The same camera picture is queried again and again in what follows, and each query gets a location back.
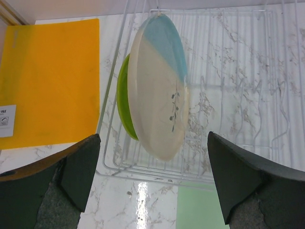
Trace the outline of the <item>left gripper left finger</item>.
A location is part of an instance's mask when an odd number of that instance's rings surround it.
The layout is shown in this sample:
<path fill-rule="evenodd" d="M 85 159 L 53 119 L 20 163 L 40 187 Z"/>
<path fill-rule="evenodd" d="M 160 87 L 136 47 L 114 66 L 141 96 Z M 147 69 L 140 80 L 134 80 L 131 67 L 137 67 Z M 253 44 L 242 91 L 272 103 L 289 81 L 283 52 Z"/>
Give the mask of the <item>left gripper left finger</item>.
<path fill-rule="evenodd" d="M 75 229 L 86 209 L 101 139 L 91 135 L 0 175 L 2 229 Z"/>

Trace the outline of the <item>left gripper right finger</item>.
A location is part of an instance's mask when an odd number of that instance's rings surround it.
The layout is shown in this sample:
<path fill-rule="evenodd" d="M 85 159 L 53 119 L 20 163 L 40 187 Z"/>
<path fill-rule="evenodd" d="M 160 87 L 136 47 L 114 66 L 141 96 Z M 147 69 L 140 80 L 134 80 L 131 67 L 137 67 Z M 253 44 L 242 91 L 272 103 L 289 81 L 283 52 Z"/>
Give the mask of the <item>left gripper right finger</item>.
<path fill-rule="evenodd" d="M 224 222 L 232 229 L 303 229 L 305 173 L 208 134 Z"/>

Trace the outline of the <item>green plate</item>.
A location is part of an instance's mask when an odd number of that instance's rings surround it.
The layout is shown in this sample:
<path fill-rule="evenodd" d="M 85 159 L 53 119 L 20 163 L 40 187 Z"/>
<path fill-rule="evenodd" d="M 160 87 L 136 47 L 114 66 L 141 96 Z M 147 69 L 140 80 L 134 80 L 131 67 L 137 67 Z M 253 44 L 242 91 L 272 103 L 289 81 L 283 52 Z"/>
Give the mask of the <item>green plate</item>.
<path fill-rule="evenodd" d="M 128 54 L 124 59 L 122 66 L 120 68 L 120 72 L 117 80 L 117 88 L 116 88 L 116 101 L 117 101 L 117 108 L 118 108 L 120 120 L 125 131 L 128 133 L 128 135 L 131 138 L 138 140 L 137 134 L 133 127 L 129 102 L 128 102 L 127 79 L 128 79 L 129 57 L 130 55 Z"/>

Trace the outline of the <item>cream and blue plate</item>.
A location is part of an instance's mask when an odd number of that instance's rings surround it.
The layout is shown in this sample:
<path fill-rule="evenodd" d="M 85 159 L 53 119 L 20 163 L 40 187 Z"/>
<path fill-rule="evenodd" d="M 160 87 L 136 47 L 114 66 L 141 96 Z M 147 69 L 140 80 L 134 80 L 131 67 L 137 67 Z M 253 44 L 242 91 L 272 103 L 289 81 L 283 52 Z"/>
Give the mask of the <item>cream and blue plate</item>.
<path fill-rule="evenodd" d="M 157 13 L 138 29 L 129 56 L 127 92 L 133 127 L 142 147 L 169 161 L 178 153 L 188 123 L 187 66 L 172 20 Z"/>

